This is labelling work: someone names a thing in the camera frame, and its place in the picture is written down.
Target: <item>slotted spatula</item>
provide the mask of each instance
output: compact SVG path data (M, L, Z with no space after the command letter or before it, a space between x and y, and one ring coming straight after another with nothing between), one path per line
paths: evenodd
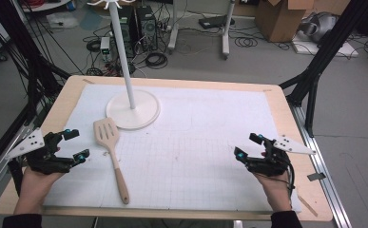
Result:
M121 168L119 167L119 162L116 159L115 154L115 145L119 140L119 132L112 118L105 118L94 122L94 135L95 141L101 146L105 147L112 158L119 194L121 195L121 199L124 204L128 204L129 194L127 192L124 176L122 175Z

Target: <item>white board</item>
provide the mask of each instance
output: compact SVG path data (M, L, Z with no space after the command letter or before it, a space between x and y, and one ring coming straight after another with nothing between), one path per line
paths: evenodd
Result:
M137 131L121 131L116 157L130 203L119 197L111 158L94 141L92 123L106 117L107 102L126 92L119 85L87 85L67 123L80 136L61 142L58 157L90 150L52 187L45 205L270 212L261 185L236 161L238 146L253 157L264 148L251 132L277 137L262 92L140 87L160 102L159 118ZM293 207L300 211L297 193Z

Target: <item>spatula head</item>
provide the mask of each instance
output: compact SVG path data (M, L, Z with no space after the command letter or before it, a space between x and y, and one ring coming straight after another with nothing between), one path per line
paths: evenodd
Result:
M94 122L95 141L108 148L115 146L119 140L119 131L112 118L105 118Z

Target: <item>white metal stand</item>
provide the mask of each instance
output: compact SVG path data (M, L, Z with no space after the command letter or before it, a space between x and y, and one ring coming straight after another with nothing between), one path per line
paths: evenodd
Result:
M177 43L178 36L178 28L180 27L177 23L177 4L175 4L175 0L172 3L172 29L171 34L169 36L169 44L168 51L169 54L172 54L172 51L175 49L175 44Z
M121 59L122 72L124 73L126 94L113 97L107 104L107 117L113 119L119 128L125 130L137 130L152 124L160 114L160 104L157 98L149 92L132 89L130 82L129 68L125 53L124 37L122 36L121 24L119 21L118 4L119 0L102 0L107 2L105 9L109 6L110 17L113 30L115 31L116 45L118 47L119 58ZM123 0L124 2L134 2L134 0Z
M225 27L223 29L223 56L224 59L228 59L228 55L230 53L230 47L228 43L228 31L230 29L230 23L231 18L233 15L235 6L235 0L230 0L230 5L228 7L228 13L227 13L227 20L225 23ZM172 29L171 29L171 35L169 36L169 44L168 44L168 50L169 54L172 54L172 51L175 49L175 44L177 42L177 36L178 36L178 28L179 25L177 23L177 5L175 4L175 1L173 2L173 10L172 10Z
M242 228L242 221L241 220L233 220L234 226L233 228Z
M230 54L230 46L228 44L228 31L230 30L231 17L234 11L235 0L230 0L230 6L228 7L227 20L225 21L225 27L223 31L223 56L224 59L228 59Z

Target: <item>human hand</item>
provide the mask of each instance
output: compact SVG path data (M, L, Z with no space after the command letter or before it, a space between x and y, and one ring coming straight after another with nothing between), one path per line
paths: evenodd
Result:
M252 173L260 182L267 201L274 212L291 211L290 197L288 191L287 171L281 175L267 177L263 174Z
M27 167L24 172L20 198L15 206L14 215L41 214L42 205L50 188L63 175L63 173L45 175L32 171Z

